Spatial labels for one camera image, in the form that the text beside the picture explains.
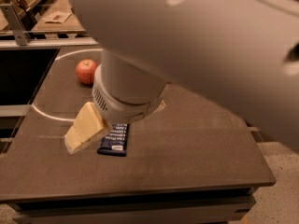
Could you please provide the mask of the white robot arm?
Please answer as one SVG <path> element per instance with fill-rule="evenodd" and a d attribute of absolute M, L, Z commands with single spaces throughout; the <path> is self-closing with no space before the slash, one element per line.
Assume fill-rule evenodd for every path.
<path fill-rule="evenodd" d="M 196 92 L 299 147 L 297 2 L 69 1 L 104 56 Z"/>

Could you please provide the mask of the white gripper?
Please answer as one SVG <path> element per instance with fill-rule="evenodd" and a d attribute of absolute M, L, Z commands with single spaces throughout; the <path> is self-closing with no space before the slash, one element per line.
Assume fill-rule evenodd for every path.
<path fill-rule="evenodd" d="M 169 88 L 169 82 L 132 66 L 109 68 L 101 63 L 94 74 L 93 102 L 79 110 L 64 136 L 67 151 L 74 154 L 108 135 L 107 121 L 132 123 L 163 111 Z"/>

